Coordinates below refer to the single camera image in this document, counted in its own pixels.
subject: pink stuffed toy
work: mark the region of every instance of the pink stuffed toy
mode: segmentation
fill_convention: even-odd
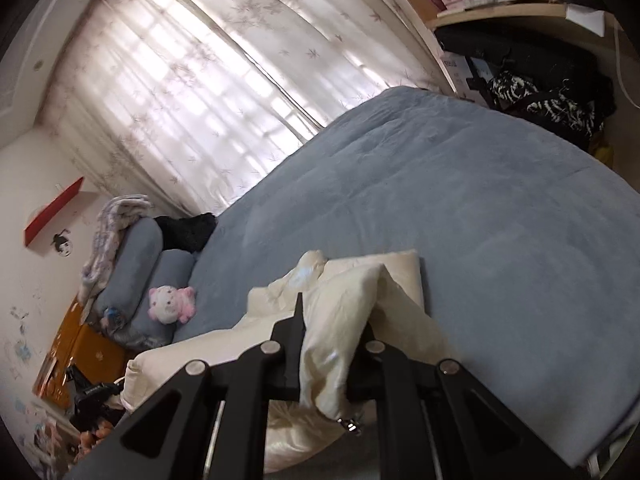
[[[196,291],[192,286],[175,288],[164,285],[149,289],[149,317],[162,324],[176,321],[186,323],[196,313],[194,299]]]

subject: red board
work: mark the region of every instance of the red board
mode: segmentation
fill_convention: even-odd
[[[27,225],[24,230],[25,247],[33,242],[33,239],[42,230],[42,228],[47,225],[47,223],[79,193],[82,182],[84,182],[84,176],[81,176],[71,186],[67,187],[53,202],[40,211],[36,215],[36,218],[31,220],[31,223]]]

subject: bed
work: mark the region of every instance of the bed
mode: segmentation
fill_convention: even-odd
[[[640,392],[640,196],[475,104],[393,88],[335,120],[220,216],[174,342],[233,326],[248,291],[307,250],[412,248],[428,314],[465,366],[581,462]]]

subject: cylindrical cushion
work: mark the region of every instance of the cylindrical cushion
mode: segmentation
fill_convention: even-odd
[[[120,243],[109,283],[92,310],[102,317],[105,310],[114,308],[123,324],[131,320],[161,251],[162,231],[155,220],[141,218],[133,224]]]
[[[168,345],[174,339],[175,323],[162,324],[149,317],[149,289],[163,285],[184,288],[189,283],[191,270],[195,265],[193,254],[180,249],[162,251],[156,268],[146,284],[137,312],[131,320],[131,327],[147,339],[147,348]]]

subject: floral curtain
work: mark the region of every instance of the floral curtain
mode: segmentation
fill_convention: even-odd
[[[443,81],[385,0],[96,0],[41,120],[104,192],[218,214],[345,110]]]

